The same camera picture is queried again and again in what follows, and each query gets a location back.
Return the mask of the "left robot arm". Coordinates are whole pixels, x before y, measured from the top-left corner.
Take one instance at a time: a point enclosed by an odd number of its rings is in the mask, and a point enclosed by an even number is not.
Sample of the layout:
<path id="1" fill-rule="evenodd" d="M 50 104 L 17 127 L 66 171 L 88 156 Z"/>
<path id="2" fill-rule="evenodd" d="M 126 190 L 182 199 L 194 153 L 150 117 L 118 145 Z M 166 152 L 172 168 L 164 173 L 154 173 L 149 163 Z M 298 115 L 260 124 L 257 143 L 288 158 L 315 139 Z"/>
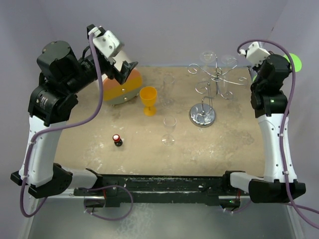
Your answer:
<path id="1" fill-rule="evenodd" d="M 97 80 L 92 55 L 77 59 L 65 41 L 48 43 L 37 58 L 41 69 L 38 86 L 30 95 L 29 146 L 24 163 L 11 180 L 25 183 L 36 199 L 61 194 L 75 179 L 73 172 L 54 163 L 61 127 L 78 104 L 77 93 Z"/>

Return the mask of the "clear stemmed wine glass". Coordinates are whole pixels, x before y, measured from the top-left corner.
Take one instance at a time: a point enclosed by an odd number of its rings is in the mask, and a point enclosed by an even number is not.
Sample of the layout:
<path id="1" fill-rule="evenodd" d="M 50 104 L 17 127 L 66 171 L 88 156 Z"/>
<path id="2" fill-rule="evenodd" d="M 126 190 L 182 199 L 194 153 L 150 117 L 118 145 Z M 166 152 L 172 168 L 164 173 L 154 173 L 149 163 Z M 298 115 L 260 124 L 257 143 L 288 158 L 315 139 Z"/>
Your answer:
<path id="1" fill-rule="evenodd" d="M 166 129 L 166 133 L 162 136 L 162 139 L 161 139 L 163 145 L 172 146 L 175 143 L 175 139 L 172 133 L 175 130 L 176 123 L 177 123 L 176 118 L 173 116 L 167 116 L 164 118 L 163 124 Z"/>

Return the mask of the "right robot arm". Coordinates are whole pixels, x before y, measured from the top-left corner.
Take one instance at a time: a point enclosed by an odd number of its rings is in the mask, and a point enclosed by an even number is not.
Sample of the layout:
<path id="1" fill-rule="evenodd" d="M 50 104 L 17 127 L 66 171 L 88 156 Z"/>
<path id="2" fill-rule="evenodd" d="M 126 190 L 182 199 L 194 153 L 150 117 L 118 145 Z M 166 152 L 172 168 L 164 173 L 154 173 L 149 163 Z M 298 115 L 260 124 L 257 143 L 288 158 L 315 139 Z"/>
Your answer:
<path id="1" fill-rule="evenodd" d="M 253 203 L 287 203 L 306 192 L 305 183 L 295 173 L 288 141 L 288 117 L 284 116 L 288 99 L 281 87 L 291 73 L 289 61 L 271 54 L 263 61 L 251 85 L 251 106 L 258 121 L 265 154 L 263 177 L 244 171 L 227 171 L 222 191 L 233 195 L 241 189 Z"/>

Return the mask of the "clear ribbed flute glass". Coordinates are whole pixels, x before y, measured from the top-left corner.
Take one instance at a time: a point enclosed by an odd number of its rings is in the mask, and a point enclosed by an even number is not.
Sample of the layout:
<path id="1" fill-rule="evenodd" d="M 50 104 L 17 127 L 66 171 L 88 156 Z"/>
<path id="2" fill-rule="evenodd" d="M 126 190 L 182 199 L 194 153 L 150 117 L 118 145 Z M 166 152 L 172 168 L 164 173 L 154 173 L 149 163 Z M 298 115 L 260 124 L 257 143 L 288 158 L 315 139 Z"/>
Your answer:
<path id="1" fill-rule="evenodd" d="M 222 81 L 219 82 L 219 92 L 222 97 L 229 98 L 228 93 L 228 83 L 226 82 L 227 74 L 231 69 L 233 69 L 235 66 L 237 66 L 237 59 L 232 55 L 223 55 L 221 57 L 221 63 L 225 66 L 222 73 Z"/>

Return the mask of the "green plastic wine glass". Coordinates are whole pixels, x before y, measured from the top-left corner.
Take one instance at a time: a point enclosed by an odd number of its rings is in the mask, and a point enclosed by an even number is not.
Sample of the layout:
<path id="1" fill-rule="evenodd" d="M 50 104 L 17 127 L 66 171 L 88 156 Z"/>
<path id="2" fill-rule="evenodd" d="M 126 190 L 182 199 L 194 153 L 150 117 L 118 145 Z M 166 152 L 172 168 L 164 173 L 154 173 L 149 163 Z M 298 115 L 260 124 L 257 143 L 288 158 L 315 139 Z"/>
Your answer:
<path id="1" fill-rule="evenodd" d="M 294 53 L 289 53 L 291 59 L 293 60 L 294 66 L 295 66 L 295 72 L 299 72 L 302 69 L 302 62 L 301 59 Z M 285 59 L 287 59 L 289 61 L 289 58 L 286 54 L 283 55 L 283 57 Z M 252 77 L 252 82 L 255 81 L 257 75 L 255 75 L 254 77 Z"/>

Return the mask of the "short clear wine glass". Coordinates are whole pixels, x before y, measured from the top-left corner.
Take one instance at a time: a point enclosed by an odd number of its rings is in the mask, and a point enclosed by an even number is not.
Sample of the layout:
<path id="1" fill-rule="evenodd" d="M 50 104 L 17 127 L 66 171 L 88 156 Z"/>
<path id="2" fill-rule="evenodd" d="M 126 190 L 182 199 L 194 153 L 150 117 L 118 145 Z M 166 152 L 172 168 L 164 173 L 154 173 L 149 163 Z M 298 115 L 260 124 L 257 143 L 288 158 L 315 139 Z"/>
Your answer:
<path id="1" fill-rule="evenodd" d="M 203 62 L 203 69 L 207 70 L 209 65 L 216 61 L 216 54 L 213 51 L 204 51 L 200 54 L 200 60 Z"/>

